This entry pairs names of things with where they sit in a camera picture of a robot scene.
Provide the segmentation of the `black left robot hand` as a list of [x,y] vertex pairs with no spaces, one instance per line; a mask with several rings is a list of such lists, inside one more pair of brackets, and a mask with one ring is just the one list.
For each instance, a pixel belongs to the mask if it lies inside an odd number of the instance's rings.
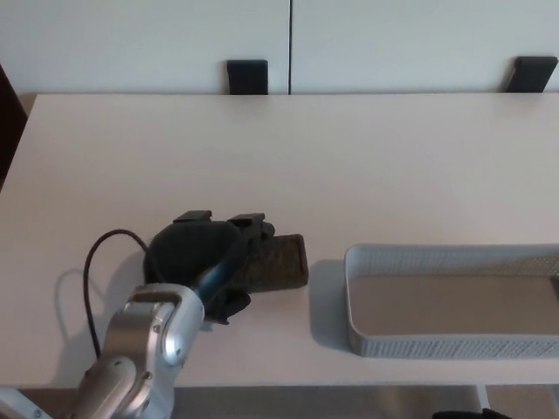
[[275,228],[262,213],[211,217],[209,210],[188,211],[157,233],[143,260],[144,281],[190,288],[204,304],[205,320],[227,325],[251,303],[231,283]]

